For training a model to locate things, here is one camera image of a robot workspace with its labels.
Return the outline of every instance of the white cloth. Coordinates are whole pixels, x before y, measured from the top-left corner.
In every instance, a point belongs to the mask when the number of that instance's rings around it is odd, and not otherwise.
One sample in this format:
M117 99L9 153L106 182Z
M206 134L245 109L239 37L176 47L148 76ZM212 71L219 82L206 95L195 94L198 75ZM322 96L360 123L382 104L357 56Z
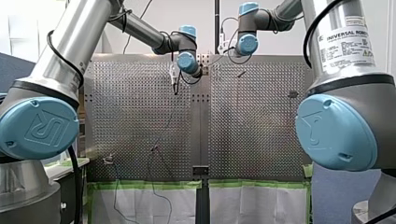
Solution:
M210 189L211 224L306 224L307 189Z
M195 224L196 189L156 189L172 203L172 224ZM114 189L96 190L92 195L92 224L134 224L114 209ZM116 207L139 224L167 224L169 203L152 189L118 189Z

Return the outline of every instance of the green tape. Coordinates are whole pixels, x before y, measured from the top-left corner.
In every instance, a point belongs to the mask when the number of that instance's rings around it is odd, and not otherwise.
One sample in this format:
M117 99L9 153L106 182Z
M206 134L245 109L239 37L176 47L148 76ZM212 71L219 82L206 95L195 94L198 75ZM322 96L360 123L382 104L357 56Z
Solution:
M115 190L117 182L88 183L88 223L92 224L93 193L96 190ZM200 189L202 181L180 181L180 182L148 182L143 180L121 180L118 189Z
M210 188L264 187L274 189L307 189L309 182L278 182L265 180L209 180Z
M311 220L311 206L312 206L312 190L311 190L311 182L307 183L307 189L306 189L306 224L310 224Z
M242 188L242 187L263 187L273 189L306 189L306 223L309 224L311 218L311 181L304 182L278 182L278 181L263 181L263 180L243 180L243 179L228 179L228 180L209 180L209 187L211 189L228 189L228 188Z
M92 224L93 192L94 188L91 188L90 184L88 184L88 224Z
M80 163L82 163L82 162L84 162L84 161L87 161L88 159L86 159L86 158L80 158L80 159L78 159L78 164L80 164ZM53 162L50 162L50 163L48 163L48 164L46 164L46 165L44 165L45 167L50 167L50 166L53 166L53 165L56 165L56 164L58 164L58 162L57 161L53 161ZM67 161L62 161L60 164L59 164L60 166L73 166L73 164L72 164L72 162L70 161L70 160L67 160Z
M96 182L89 183L88 188L94 190L115 189L117 182ZM181 182L148 182L140 180L121 180L119 189L200 189L201 181L181 181Z
M305 178L311 178L314 173L314 165L313 164L303 165L303 169L304 169Z

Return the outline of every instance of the wire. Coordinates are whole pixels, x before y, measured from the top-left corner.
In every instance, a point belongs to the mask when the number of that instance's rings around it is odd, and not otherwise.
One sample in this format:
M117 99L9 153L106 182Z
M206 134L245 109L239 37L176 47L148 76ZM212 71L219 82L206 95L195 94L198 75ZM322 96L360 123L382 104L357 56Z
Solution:
M131 13L132 13L131 9L128 9L128 10L123 9L122 12L119 15L111 16L110 19L108 19L107 21L116 21L119 18L121 18L123 16L126 16L127 14L131 14Z
M157 196L157 197L159 197L159 198L162 198L162 199L165 199L165 200L169 203L169 215L168 215L168 222L167 222L167 224L169 224L170 221L171 221L172 212L173 212L172 202L171 202L168 198L166 198L165 196L162 196L162 195L158 194L158 193L155 191L155 187L154 187L154 178L153 178L153 176L152 176L152 174L151 174L151 165L152 165L152 163L154 162L154 151L151 151L150 154L149 154L149 156L150 156L150 160L148 160L148 175L149 175L150 180L151 180L152 192L153 192L153 194L154 194L155 196Z
M228 21L228 20L238 21L238 19L235 18L235 17L227 17L226 19L224 19L224 20L221 22L220 32L223 33L224 36L225 36L224 29L223 29L223 27L224 27L224 22L226 22L226 21Z
M175 95L178 95L178 86L180 85L180 77L181 76L182 75L181 75L181 70L180 70L180 72L178 73L177 83L174 84L174 93L175 93Z
M123 218L125 221L130 221L130 222L133 222L133 223L135 223L135 224L139 224L137 221L131 220L131 219L129 219L128 217L126 217L126 216L120 211L120 209L117 208L117 198L118 198L117 193L118 193L118 191L119 191L120 176L119 176L119 169L117 168L117 164L116 164L115 162L113 162L113 167L114 167L114 171L115 171L115 173L116 173L116 178L117 178L116 189L115 189L116 192L114 193L113 208L114 208L114 210L116 210L116 211L120 214L120 216L122 216L122 218Z
M142 20L143 17L145 16L146 12L147 12L148 9L149 9L149 6L151 5L151 2L152 2L152 0L149 0L149 1L148 1L148 4L146 5L145 10L143 11L142 15L140 16L140 20ZM128 48L128 45L129 45L129 42L130 42L130 41L131 41L131 35L128 36L128 41L127 41L126 44L125 44L125 47L124 47L124 50L123 50L122 54L125 54L125 51L126 51L126 49Z
M168 33L166 33L165 31L160 31L160 33L164 34L168 37L167 45L168 45L168 48L171 50L171 62L173 62L174 61L174 48L173 48L174 42L173 42L171 36Z
M308 30L306 31L304 44L303 44L303 50L304 50L305 62L310 68L312 68L312 63L308 57L308 44L311 40L311 37L312 37L313 33L315 32L315 30L317 29L320 21L323 20L323 18L325 18L327 16L327 14L342 1L344 1L344 0L334 0L329 5L327 5L323 9L323 11L320 12L319 15L312 21L311 25L309 26Z
M82 198L81 198L81 175L78 168L78 160L76 153L72 146L67 149L69 152L70 160L72 161L73 165L73 172L75 176L75 188L76 188L76 211L75 211L75 221L74 223L79 224L80 215L81 215L81 208L82 208Z
M370 221L366 222L366 224L375 224L375 223L378 223L378 222L384 220L385 218L388 218L388 217L391 217L394 215L396 215L396 207L390 209L388 212L386 212L382 215L379 215L378 217L371 219Z
M260 10L265 11L265 12L268 14L268 19L269 19L269 21L268 21L268 26L267 26L267 28L266 28L265 30L268 30L268 28L269 28L270 25L271 25L271 21L274 21L275 30L273 31L273 33L274 33L275 35L277 35L277 34L279 33L279 26L277 25L276 20L274 20L274 15L273 15L274 12L273 12L273 11L270 11L270 10L268 10L268 9L265 9L265 8L260 8Z
M230 51L231 51L231 43L233 42L233 37L236 35L236 33L238 32L238 29L235 30L235 32L233 33L233 36L230 39L230 42L228 43L228 51L227 51L227 55L228 55L228 59L234 63L234 64L244 64L247 63L250 59L251 59L251 54L248 56L248 58L246 60L244 60L243 62L236 62L232 59L231 55L230 55Z
M180 70L180 72L178 73L178 75L179 75L179 77L181 77L181 79L183 79L183 81L184 81L186 84L189 84L189 85L197 84L197 83L201 80L201 77L202 77L202 76L198 77L198 79L197 79L196 81L194 81L194 82L188 82L188 81L183 77L183 74L182 74L181 70Z
M145 10L143 11L142 15L140 16L140 19L143 19L143 17L145 16L146 12L149 9L149 5L151 5L152 0L149 0L148 4L146 5Z
M3 103L4 99L6 99L7 94L0 92L0 104Z
M160 197L160 198L165 199L165 200L168 201L168 203L169 203L169 210L170 210L170 211L169 211L169 216L168 216L168 222L167 222L167 224L170 223L170 219L171 219L172 212L173 212L173 206L172 206L171 201L170 201L168 198L166 198L165 196L159 195L159 194L155 191L154 182L153 182L153 176L152 176L152 174L151 174L151 164L153 163L153 157L152 157L152 155L153 155L154 150L155 150L155 151L157 151L157 152L160 154L161 160L162 160L162 162L163 162L163 164L164 164L166 170L168 171L168 173L170 174L170 176L172 176L172 174L170 173L169 167L167 166L167 164L165 163L165 161L164 161L164 159L163 159L163 155L161 154L161 152L160 152L159 150L156 150L156 148L158 147L158 143L161 141L163 135L164 135L165 132L168 130L168 128L169 128L169 126L170 126L170 124L171 124L171 121L172 121L172 119L173 119L173 116L174 116L175 112L176 112L176 108L174 107L174 109L172 110L171 115L169 116L169 120L166 121L166 125L165 125L165 127L164 127L163 132L162 132L160 135L158 135L157 139L155 140L154 146L150 149L149 156L151 157L151 160L148 160L148 175L149 175L149 178L150 178L150 181L151 181L151 186L152 186L152 189L153 189L153 194L154 194L155 196L157 196L157 197ZM118 198L117 195L118 195L119 184L120 184L120 173L119 173L117 164L116 164L114 161L113 161L112 164L113 164L114 171L115 171L115 173L116 173L116 179L117 179L117 182L116 182L116 189L115 189L116 192L115 192L115 194L114 194L113 208L114 208L114 210L116 210L116 211L120 214L120 216L122 216L126 221L130 221L130 222L133 222L133 223L135 223L135 224L139 224L137 221L134 221L134 220L131 220L131 219L127 218L127 217L120 211L120 209L118 209L117 206L116 206L116 205L117 205L117 198Z
M48 43L49 47L52 49L53 53L56 54L56 56L58 56L58 58L60 58L64 63L66 63L73 70L75 70L75 72L79 76L79 86L78 86L78 88L81 88L84 85L84 75L82 75L81 71L79 71L79 69L75 65L73 65L71 62L66 60L66 58L64 56L62 56L62 54L55 47L53 47L53 45L52 45L52 34L53 34L53 30L49 31L49 33L47 34L47 43Z
M197 45L195 39L192 38L191 36L186 35L186 34L180 32L180 31L172 31L171 35L172 35L172 34L179 34L179 35L185 36L186 38L188 38L188 39L195 45L195 48L198 49L198 45Z

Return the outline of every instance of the perforated metal panel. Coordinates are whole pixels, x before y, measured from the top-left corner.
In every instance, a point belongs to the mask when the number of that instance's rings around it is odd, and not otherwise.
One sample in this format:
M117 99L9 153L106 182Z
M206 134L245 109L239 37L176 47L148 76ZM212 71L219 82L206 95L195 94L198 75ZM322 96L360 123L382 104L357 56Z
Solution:
M179 96L173 94L169 61L145 55L93 58L85 85L91 181L115 178L114 166L103 163L110 154L119 178L148 179L155 145L161 151L152 163L155 180L191 179L190 90L181 84Z
M302 58L254 56L244 65L223 58L210 75L210 178L303 179L309 159L294 118L312 78Z

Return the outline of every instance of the blue robot base cap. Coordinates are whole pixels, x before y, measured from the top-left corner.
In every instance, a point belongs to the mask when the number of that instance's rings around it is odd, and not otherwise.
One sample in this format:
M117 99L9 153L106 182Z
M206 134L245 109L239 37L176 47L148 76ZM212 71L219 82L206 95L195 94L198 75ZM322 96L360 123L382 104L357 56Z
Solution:
M192 35L193 37L197 36L197 30L195 29L195 26L191 25L182 25L178 28L178 30L186 35Z
M259 9L259 4L257 2L246 2L239 6L239 16L248 14L251 11Z
M68 103L36 97L0 118L0 152L19 160L44 160L64 152L78 135L78 117Z
M242 35L238 41L237 51L243 56L252 55L259 47L259 41L255 35Z
M375 165L375 136L364 118L346 102L313 95L299 106L296 131L313 161L332 170L364 171Z
M177 57L177 66L181 71L193 74L197 71L199 65L191 53L182 52Z

